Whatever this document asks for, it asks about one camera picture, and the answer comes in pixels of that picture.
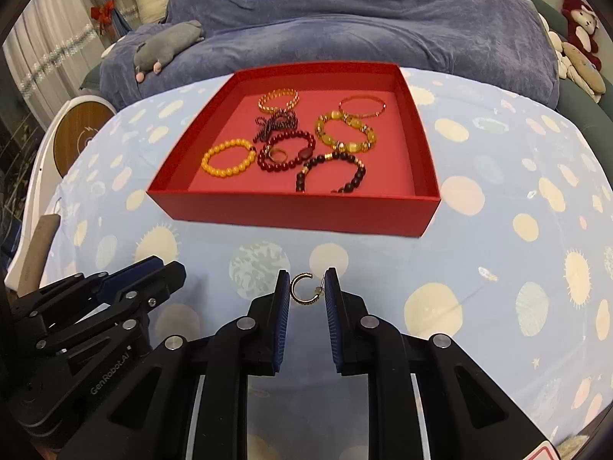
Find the red cardboard box tray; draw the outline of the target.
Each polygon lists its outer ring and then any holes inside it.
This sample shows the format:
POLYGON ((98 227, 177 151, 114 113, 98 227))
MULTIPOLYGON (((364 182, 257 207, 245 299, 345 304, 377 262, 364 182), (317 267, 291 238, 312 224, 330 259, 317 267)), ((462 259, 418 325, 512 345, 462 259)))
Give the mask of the red cardboard box tray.
POLYGON ((254 227, 419 237, 441 195, 400 69, 308 62, 234 74, 170 151, 149 195, 172 218, 254 227), (377 95, 380 117, 339 102, 377 95), (253 143, 254 120, 293 110, 296 130, 253 143))

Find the small garnet bead strand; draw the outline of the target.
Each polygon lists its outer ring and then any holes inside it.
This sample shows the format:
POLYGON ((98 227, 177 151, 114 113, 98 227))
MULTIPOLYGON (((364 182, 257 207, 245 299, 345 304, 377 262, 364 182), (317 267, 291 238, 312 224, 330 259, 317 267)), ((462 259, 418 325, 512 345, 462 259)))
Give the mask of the small garnet bead strand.
POLYGON ((258 132, 252 140, 253 143, 267 142, 273 132, 293 131, 298 126, 298 119, 293 110, 276 111, 270 117, 257 117, 254 122, 258 132))

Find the grey mouse plush toy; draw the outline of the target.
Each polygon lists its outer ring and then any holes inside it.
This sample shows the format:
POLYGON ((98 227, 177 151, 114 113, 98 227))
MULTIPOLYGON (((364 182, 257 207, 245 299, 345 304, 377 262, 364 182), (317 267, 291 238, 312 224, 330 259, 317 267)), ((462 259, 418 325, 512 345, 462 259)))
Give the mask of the grey mouse plush toy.
POLYGON ((202 24, 192 20, 172 25, 138 45, 134 54, 134 72, 137 83, 146 75, 159 75, 175 56, 205 38, 202 24))

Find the blue grey plush blanket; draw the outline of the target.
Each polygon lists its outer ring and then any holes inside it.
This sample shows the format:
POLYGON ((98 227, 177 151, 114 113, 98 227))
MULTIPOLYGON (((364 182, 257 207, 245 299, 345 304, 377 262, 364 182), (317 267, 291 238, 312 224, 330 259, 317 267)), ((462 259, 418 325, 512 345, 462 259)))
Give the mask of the blue grey plush blanket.
POLYGON ((124 109, 239 70, 332 60, 451 74, 548 107, 559 99, 557 57, 530 0, 169 0, 162 25, 139 27, 103 60, 100 88, 124 109), (203 39, 137 81, 136 48, 193 20, 203 39))

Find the white round wooden device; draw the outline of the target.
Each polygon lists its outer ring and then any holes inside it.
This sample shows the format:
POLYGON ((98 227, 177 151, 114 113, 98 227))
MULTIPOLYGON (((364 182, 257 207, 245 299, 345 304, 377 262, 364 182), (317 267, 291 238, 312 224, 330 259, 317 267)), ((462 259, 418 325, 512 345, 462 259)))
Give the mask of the white round wooden device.
POLYGON ((52 120, 29 173, 20 241, 5 277, 9 289, 16 290, 19 285, 38 218, 45 213, 56 187, 86 145, 115 113, 115 109, 106 100, 96 95, 82 95, 66 102, 52 120))

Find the beige plush toy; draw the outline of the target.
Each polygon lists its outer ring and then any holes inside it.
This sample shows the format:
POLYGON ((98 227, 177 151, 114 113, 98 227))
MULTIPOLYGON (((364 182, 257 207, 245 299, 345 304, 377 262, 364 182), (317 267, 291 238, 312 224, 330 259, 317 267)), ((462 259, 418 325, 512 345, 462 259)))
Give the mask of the beige plush toy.
POLYGON ((540 15, 539 18, 543 22, 543 28, 557 56, 559 77, 574 82, 594 102, 600 102, 600 98, 606 92, 606 85, 602 75, 577 47, 562 41, 560 36, 550 28, 543 15, 540 15))

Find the red ribbon bow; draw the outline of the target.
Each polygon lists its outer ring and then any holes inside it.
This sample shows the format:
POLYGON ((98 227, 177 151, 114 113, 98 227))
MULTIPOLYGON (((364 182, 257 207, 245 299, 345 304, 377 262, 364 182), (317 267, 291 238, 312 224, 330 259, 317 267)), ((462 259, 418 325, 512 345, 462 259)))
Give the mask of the red ribbon bow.
POLYGON ((97 22, 99 34, 102 35, 107 28, 113 25, 113 0, 106 0, 100 6, 92 6, 90 8, 90 17, 97 22))

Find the light blue planet bedsheet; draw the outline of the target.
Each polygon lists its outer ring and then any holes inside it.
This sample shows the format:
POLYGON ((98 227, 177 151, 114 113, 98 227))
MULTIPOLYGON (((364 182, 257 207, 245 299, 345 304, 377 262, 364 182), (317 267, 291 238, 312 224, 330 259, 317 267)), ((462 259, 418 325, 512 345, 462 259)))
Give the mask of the light blue planet bedsheet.
POLYGON ((150 255, 184 287, 155 309, 154 343, 205 337, 272 291, 277 273, 341 286, 406 334, 445 332, 553 444, 612 400, 612 189, 567 118, 512 92, 404 74, 443 199, 422 237, 342 235, 171 220, 146 194, 221 86, 195 82, 109 120, 58 186, 43 280, 113 272, 150 255))

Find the gold hoop earring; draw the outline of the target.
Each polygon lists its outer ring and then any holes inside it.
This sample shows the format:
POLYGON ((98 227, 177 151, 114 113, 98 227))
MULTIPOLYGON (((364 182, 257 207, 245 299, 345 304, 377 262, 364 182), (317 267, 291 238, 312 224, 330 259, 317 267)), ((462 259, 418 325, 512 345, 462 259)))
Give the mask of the gold hoop earring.
POLYGON ((322 281, 312 272, 296 274, 290 281, 291 299, 299 305, 308 306, 318 302, 324 295, 322 281))

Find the red monkey plush toy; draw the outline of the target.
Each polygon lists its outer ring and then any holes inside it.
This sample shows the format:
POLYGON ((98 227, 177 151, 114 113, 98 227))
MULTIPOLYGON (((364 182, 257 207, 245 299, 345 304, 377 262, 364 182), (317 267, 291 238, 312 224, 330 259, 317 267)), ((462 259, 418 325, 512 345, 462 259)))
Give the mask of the red monkey plush toy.
POLYGON ((600 71, 602 62, 597 57, 598 45, 594 40, 597 31, 597 14, 583 0, 563 0, 562 15, 567 21, 567 39, 577 47, 600 71))

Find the rose gold thin bangle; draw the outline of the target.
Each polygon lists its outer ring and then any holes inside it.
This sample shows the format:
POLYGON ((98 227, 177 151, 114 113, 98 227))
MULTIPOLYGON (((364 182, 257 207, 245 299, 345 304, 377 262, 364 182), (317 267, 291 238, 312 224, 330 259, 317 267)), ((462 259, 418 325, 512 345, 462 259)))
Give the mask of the rose gold thin bangle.
POLYGON ((349 95, 339 102, 339 110, 349 117, 365 118, 380 117, 387 110, 387 103, 377 95, 349 95))

